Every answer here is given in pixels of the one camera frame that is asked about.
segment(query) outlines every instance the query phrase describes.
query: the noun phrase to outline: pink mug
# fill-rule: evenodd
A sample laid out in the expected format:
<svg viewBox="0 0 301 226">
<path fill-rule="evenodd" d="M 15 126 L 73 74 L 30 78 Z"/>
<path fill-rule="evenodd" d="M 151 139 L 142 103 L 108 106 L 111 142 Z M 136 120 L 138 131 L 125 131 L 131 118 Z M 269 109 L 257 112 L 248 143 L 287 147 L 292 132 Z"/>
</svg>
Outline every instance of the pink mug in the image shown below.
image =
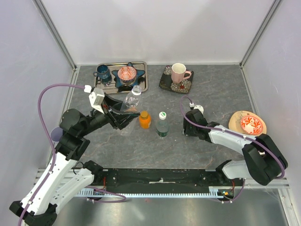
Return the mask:
<svg viewBox="0 0 301 226">
<path fill-rule="evenodd" d="M 184 64 L 176 63 L 171 69 L 171 79 L 174 83 L 180 83 L 191 76 L 191 71 L 187 71 Z"/>
</svg>

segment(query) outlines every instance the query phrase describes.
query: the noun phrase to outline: metal tray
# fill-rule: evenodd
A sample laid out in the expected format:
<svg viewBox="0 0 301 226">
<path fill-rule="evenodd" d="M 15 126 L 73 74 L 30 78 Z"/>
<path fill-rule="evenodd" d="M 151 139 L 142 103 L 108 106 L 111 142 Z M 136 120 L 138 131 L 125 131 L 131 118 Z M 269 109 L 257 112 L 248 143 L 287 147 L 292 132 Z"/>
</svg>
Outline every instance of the metal tray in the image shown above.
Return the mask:
<svg viewBox="0 0 301 226">
<path fill-rule="evenodd" d="M 102 64 L 102 65 L 107 65 L 108 68 L 110 69 L 110 71 L 113 71 L 113 70 L 119 70 L 120 68 L 126 66 L 128 64 L 128 62 L 126 63 L 109 63 L 109 64 Z M 136 69 L 139 69 L 139 70 L 145 70 L 145 74 L 143 76 L 141 76 L 142 78 L 144 78 L 144 81 L 142 81 L 141 83 L 139 83 L 139 86 L 141 87 L 141 91 L 142 92 L 145 92 L 149 85 L 148 85 L 148 74 L 147 74 L 147 64 L 145 62 L 132 62 L 132 64 L 134 65 L 134 67 Z M 118 88 L 115 87 L 115 76 L 112 75 L 111 73 L 111 76 L 112 76 L 112 82 L 110 85 L 108 86 L 104 86 L 96 77 L 94 79 L 94 83 L 95 83 L 95 86 L 98 87 L 98 88 L 101 88 L 103 89 L 103 91 L 107 94 L 112 94 L 112 93 L 129 93 L 129 91 L 120 91 L 118 92 Z"/>
</svg>

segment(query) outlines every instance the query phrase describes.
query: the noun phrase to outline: red patterned bowl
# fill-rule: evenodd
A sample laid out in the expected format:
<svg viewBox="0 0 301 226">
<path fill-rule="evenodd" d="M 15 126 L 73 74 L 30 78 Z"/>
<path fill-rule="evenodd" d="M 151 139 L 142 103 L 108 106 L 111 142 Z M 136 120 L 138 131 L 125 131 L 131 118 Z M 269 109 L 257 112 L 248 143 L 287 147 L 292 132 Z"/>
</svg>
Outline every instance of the red patterned bowl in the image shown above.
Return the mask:
<svg viewBox="0 0 301 226">
<path fill-rule="evenodd" d="M 263 131 L 262 121 L 252 115 L 246 115 L 240 120 L 240 126 L 243 131 L 250 135 L 258 135 Z"/>
<path fill-rule="evenodd" d="M 125 66 L 119 69 L 118 77 L 125 83 L 131 83 L 135 80 L 137 71 L 133 67 Z"/>
</svg>

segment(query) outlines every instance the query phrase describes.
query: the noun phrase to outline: orange juice bottle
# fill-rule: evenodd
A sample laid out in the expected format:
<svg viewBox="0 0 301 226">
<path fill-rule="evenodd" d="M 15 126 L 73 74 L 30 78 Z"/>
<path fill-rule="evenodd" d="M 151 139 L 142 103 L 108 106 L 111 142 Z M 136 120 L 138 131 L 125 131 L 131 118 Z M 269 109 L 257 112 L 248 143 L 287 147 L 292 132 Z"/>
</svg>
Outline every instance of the orange juice bottle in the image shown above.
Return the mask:
<svg viewBox="0 0 301 226">
<path fill-rule="evenodd" d="M 143 111 L 140 113 L 139 122 L 140 126 L 143 129 L 148 129 L 151 126 L 151 116 L 148 114 L 147 111 Z"/>
</svg>

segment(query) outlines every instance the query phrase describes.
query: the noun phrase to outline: tabletop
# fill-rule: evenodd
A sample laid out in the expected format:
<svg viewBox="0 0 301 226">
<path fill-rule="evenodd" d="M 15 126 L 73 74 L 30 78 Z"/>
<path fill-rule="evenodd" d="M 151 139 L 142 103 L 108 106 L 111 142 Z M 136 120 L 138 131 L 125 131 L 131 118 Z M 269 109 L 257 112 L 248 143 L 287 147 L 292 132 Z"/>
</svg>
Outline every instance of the tabletop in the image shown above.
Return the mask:
<svg viewBox="0 0 301 226">
<path fill-rule="evenodd" d="M 252 111 L 239 65 L 187 65 L 194 71 L 189 96 L 204 107 L 204 117 L 228 127 L 231 115 L 240 110 Z M 182 168 L 214 169 L 226 160 L 241 160 L 243 156 L 221 145 L 198 137 L 182 135 L 183 116 L 180 98 L 183 94 L 163 90 L 159 81 L 165 65 L 148 65 L 149 88 L 142 93 L 143 109 L 152 117 L 149 129 L 142 129 L 137 121 L 129 137 L 123 137 L 110 124 L 86 136 L 91 141 L 80 161 L 93 160 L 106 168 Z M 81 66 L 76 84 L 94 84 L 96 65 Z M 127 94 L 112 94 L 124 100 Z M 85 115 L 91 111 L 88 94 L 75 89 L 70 108 Z M 185 111 L 189 101 L 184 102 Z M 155 128 L 159 112 L 167 114 L 169 133 L 161 139 Z"/>
</svg>

